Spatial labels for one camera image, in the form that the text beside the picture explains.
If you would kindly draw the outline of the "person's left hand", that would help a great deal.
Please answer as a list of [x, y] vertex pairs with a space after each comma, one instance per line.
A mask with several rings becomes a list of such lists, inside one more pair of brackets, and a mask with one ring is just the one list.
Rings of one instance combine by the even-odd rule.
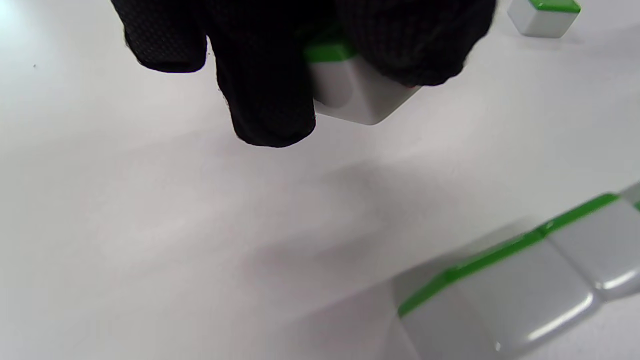
[[114, 0], [125, 43], [147, 69], [193, 73], [215, 57], [235, 134], [285, 148], [313, 132], [313, 85], [297, 30], [336, 20], [378, 73], [437, 86], [464, 68], [496, 0]]

